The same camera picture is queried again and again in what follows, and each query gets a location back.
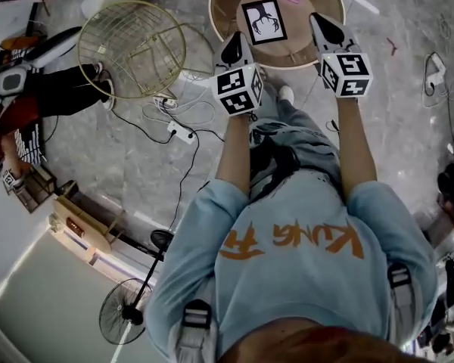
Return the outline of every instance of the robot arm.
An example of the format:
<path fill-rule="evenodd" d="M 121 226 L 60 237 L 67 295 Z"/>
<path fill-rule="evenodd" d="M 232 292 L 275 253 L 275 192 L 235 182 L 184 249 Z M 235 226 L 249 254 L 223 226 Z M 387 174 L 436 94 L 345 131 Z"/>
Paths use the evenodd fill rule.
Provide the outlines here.
<path fill-rule="evenodd" d="M 339 98 L 366 96 L 372 69 L 350 29 L 316 12 L 309 16 L 309 25 L 319 61 L 316 68 L 325 87 Z"/>
<path fill-rule="evenodd" d="M 212 94 L 229 116 L 249 113 L 260 105 L 263 81 L 247 38 L 239 31 L 230 35 L 213 55 Z"/>
<path fill-rule="evenodd" d="M 240 31 L 233 33 L 224 40 L 213 55 L 215 75 L 253 63 L 254 57 L 249 43 L 247 43 L 247 38 Z"/>

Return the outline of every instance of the round table top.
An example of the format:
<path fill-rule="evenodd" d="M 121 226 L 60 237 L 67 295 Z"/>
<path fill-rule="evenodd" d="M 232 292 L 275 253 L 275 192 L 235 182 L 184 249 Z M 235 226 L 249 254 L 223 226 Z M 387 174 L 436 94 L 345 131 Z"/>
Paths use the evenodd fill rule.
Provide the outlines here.
<path fill-rule="evenodd" d="M 250 41 L 241 5 L 259 0 L 209 0 L 210 22 L 223 40 L 235 31 L 242 31 Z M 264 67 L 291 70 L 306 67 L 317 61 L 308 17 L 316 11 L 344 23 L 345 12 L 342 0 L 300 0 L 299 4 L 277 0 L 285 22 L 288 38 L 277 42 L 252 46 L 254 59 Z"/>

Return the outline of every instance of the red shirt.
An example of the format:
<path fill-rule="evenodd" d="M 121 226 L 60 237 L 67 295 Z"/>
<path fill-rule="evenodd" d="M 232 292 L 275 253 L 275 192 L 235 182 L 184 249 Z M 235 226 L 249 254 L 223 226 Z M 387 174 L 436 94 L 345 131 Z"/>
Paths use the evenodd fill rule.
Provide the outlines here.
<path fill-rule="evenodd" d="M 33 95 L 19 95 L 10 104 L 0 118 L 0 156 L 2 153 L 2 136 L 15 129 L 21 129 L 39 118 L 36 98 Z"/>

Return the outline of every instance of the picture frame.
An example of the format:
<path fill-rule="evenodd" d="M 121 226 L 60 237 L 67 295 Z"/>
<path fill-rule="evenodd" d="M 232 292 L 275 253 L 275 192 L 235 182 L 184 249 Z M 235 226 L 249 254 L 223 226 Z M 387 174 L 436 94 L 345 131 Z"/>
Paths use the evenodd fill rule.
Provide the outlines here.
<path fill-rule="evenodd" d="M 277 0 L 245 3 L 242 5 L 242 11 L 252 45 L 278 42 L 288 38 Z"/>

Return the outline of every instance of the light blue sweatshirt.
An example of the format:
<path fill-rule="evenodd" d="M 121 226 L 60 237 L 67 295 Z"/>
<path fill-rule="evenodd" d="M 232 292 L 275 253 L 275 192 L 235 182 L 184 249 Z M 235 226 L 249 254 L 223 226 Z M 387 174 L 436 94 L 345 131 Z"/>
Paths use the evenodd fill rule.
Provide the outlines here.
<path fill-rule="evenodd" d="M 218 358 L 278 318 L 386 338 L 392 262 L 409 268 L 422 288 L 423 318 L 431 315 L 433 250 L 387 185 L 358 185 L 345 204 L 328 175 L 300 169 L 248 202 L 235 186 L 213 180 L 186 211 L 146 309 L 148 333 L 163 355 L 170 328 L 212 273 Z"/>

